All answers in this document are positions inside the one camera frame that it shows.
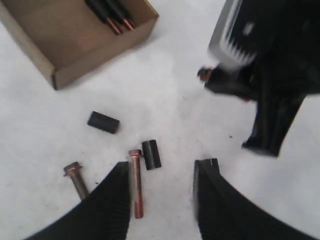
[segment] bolt head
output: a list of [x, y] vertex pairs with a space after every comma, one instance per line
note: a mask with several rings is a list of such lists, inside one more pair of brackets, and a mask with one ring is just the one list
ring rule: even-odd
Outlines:
[[69, 176], [70, 174], [79, 171], [82, 166], [76, 161], [71, 163], [70, 165], [66, 166], [64, 170], [64, 176]]
[[129, 154], [131, 157], [141, 157], [142, 156], [142, 152], [140, 149], [131, 150], [131, 151], [129, 151]]

